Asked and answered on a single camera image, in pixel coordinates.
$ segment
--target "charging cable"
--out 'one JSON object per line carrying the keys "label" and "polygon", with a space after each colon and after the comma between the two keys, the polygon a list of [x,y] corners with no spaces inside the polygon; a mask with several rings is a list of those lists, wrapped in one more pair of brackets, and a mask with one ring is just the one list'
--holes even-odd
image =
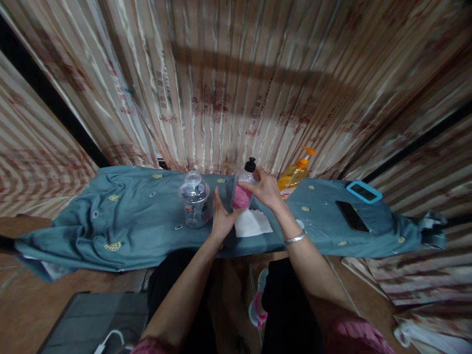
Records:
{"label": "charging cable", "polygon": [[105,340],[98,345],[97,349],[95,349],[95,351],[93,352],[93,354],[102,354],[102,352],[105,350],[105,347],[107,345],[107,341],[108,341],[108,338],[110,338],[110,336],[112,334],[117,334],[121,340],[121,345],[123,346],[124,345],[124,337],[123,337],[123,333],[117,329],[113,329],[110,331],[110,333],[108,333],[107,337],[105,338]]}

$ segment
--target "hand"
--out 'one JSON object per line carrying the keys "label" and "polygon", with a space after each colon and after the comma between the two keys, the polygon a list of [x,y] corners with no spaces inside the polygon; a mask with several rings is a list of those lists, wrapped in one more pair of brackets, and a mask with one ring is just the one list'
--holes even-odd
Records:
{"label": "hand", "polygon": [[231,214],[228,213],[221,202],[218,187],[216,187],[213,194],[213,228],[211,229],[210,236],[217,238],[220,243],[223,242],[233,228],[237,217],[245,209],[246,208],[240,208],[233,211]]}
{"label": "hand", "polygon": [[247,182],[240,182],[241,187],[254,194],[262,204],[269,207],[271,210],[283,204],[282,196],[277,186],[277,180],[260,166],[256,166],[256,172],[260,179],[259,185],[253,186]]}

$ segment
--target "black pump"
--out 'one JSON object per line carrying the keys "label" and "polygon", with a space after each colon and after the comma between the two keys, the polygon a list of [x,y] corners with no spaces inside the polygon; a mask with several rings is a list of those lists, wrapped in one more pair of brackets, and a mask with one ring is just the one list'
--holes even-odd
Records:
{"label": "black pump", "polygon": [[256,159],[254,157],[250,157],[249,161],[246,162],[246,166],[244,166],[244,169],[247,172],[254,172],[256,170]]}

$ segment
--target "bangle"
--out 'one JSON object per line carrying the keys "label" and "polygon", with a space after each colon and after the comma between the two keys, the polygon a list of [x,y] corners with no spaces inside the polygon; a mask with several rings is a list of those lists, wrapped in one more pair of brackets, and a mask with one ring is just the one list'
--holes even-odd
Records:
{"label": "bangle", "polygon": [[284,240],[285,244],[291,244],[295,243],[297,241],[300,241],[301,239],[305,238],[306,236],[306,231],[304,230],[301,234],[299,234],[297,237],[290,238],[288,240]]}

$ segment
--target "woman's left hand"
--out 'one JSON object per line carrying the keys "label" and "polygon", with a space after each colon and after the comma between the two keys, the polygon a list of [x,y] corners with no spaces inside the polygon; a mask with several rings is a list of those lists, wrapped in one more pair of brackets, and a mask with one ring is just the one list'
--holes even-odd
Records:
{"label": "woman's left hand", "polygon": [[210,237],[218,239],[220,243],[223,242],[233,228],[237,217],[245,210],[246,208],[240,208],[228,213],[221,202],[218,187],[216,187],[213,194],[213,228]]}

